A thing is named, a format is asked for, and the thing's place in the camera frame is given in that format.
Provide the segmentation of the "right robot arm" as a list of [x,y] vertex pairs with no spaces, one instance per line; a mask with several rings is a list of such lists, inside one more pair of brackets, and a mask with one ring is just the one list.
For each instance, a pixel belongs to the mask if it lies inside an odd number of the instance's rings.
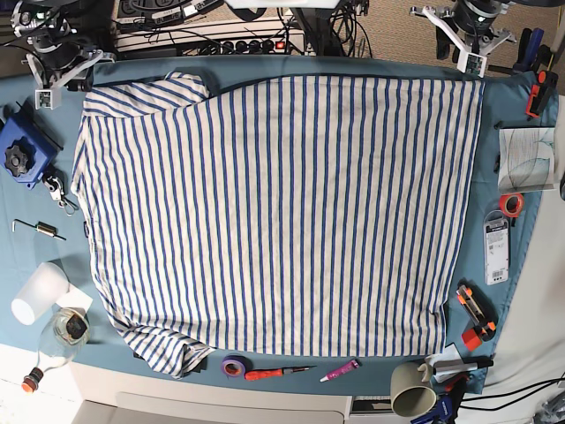
[[38,87],[88,92],[95,64],[116,58],[112,1],[18,1],[15,38],[31,47],[26,62]]

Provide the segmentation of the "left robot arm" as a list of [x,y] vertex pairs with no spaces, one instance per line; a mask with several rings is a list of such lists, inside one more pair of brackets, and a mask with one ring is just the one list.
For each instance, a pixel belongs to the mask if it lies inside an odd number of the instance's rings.
[[454,1],[451,6],[412,6],[410,15],[435,26],[439,60],[451,57],[461,72],[470,72],[470,64],[486,65],[486,58],[504,42],[517,43],[507,28],[493,27],[507,9],[498,1]]

